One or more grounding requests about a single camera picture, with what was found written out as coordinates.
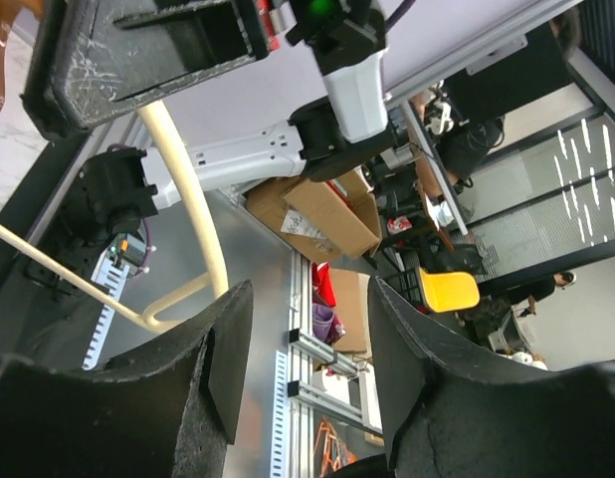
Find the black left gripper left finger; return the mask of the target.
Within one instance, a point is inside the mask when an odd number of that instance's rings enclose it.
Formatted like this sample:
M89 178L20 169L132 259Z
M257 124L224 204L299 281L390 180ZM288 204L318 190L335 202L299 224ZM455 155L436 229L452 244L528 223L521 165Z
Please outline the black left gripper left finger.
M236 439L254 292L91 370L0 355L0 477L219 477Z

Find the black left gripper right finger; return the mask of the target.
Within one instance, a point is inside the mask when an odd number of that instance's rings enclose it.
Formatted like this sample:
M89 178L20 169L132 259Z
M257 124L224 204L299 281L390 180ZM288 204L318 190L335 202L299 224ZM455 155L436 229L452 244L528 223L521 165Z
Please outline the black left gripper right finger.
M615 477L615 360L564 371L476 346L368 284L388 468L399 477Z

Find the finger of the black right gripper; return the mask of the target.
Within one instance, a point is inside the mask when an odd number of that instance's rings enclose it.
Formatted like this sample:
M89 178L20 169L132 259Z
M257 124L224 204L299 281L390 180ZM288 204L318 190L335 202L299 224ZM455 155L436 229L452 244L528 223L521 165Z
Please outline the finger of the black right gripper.
M23 107L56 140L269 54L257 1L47 1Z

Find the cream plastic hanger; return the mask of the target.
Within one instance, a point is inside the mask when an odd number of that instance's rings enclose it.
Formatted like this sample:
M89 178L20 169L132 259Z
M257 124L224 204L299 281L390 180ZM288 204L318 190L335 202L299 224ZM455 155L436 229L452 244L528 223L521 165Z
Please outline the cream plastic hanger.
M139 115L161 153L164 164L186 207L206 262L207 271L204 274L158 299L139 314L100 291L90 282L82 279L1 224L0 239L79 290L103 304L108 304L132 323L153 333L163 334L181 322L179 320L159 321L156 319L157 314L206 287L210 287L214 296L218 298L227 292L229 283L223 252L204 192L194 172L183 139L165 103L156 101L142 107L139 109Z

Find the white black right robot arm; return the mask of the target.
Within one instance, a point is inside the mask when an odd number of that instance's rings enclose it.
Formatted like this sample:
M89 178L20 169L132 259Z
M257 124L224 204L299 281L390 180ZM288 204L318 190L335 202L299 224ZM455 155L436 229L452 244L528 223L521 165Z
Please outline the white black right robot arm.
M271 177L335 179L392 143L381 60L388 21L375 1L294 1L291 45L310 48L324 97L258 132L188 149L208 190ZM97 126L265 59L276 31L261 1L47 1L23 106L48 140ZM89 158L63 214L126 230L180 201L156 148Z

